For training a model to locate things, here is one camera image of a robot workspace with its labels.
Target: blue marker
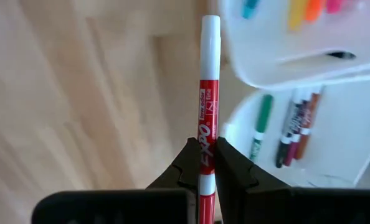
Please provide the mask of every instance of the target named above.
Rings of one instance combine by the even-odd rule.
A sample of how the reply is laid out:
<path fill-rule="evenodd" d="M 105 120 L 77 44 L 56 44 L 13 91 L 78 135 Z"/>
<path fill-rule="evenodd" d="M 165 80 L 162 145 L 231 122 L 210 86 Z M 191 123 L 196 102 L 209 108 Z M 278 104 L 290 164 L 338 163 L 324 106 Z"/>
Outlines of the blue marker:
<path fill-rule="evenodd" d="M 248 19 L 254 15 L 258 2 L 259 0 L 246 0 L 243 8 L 243 18 Z"/>

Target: wood grain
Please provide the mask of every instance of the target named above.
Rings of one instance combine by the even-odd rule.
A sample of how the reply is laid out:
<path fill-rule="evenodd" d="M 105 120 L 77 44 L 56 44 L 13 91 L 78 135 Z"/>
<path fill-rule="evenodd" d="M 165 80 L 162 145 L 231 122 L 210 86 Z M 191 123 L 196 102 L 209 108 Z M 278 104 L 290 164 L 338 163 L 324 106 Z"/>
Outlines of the wood grain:
<path fill-rule="evenodd" d="M 54 192 L 142 189 L 167 168 L 196 133 L 211 8 L 0 0 L 0 223 L 29 223 Z"/>

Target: orange marker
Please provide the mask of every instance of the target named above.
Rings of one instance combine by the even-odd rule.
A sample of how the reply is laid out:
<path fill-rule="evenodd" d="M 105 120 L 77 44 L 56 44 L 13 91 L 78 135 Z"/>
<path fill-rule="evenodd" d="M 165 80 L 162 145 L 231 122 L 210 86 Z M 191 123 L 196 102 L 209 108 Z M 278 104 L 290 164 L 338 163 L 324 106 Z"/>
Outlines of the orange marker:
<path fill-rule="evenodd" d="M 290 31 L 298 31 L 303 24 L 308 0 L 291 0 L 288 27 Z"/>
<path fill-rule="evenodd" d="M 305 12 L 305 20 L 308 22 L 316 21 L 319 18 L 324 5 L 324 0 L 309 0 Z"/>

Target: teal marker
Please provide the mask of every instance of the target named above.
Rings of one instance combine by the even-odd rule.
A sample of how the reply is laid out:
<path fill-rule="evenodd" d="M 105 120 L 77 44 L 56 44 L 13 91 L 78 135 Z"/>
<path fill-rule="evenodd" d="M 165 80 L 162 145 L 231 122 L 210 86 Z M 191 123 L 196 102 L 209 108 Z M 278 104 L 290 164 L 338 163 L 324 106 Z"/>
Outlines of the teal marker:
<path fill-rule="evenodd" d="M 245 6 L 243 8 L 243 18 L 248 19 L 254 15 L 259 0 L 245 0 L 245 1 L 246 1 Z"/>
<path fill-rule="evenodd" d="M 260 112 L 255 125 L 255 134 L 252 144 L 252 150 L 250 153 L 250 160 L 255 162 L 260 149 L 264 132 L 267 128 L 268 119 L 270 117 L 272 108 L 273 97 L 271 95 L 264 95 L 261 100 Z"/>

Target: white marker cap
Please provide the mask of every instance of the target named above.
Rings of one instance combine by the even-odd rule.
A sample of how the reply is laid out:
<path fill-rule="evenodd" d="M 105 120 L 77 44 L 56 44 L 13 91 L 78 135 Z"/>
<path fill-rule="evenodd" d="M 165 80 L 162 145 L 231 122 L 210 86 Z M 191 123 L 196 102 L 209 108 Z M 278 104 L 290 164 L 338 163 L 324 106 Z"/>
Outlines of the white marker cap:
<path fill-rule="evenodd" d="M 201 80 L 219 80 L 221 22 L 219 16 L 204 16 L 201 37 Z"/>

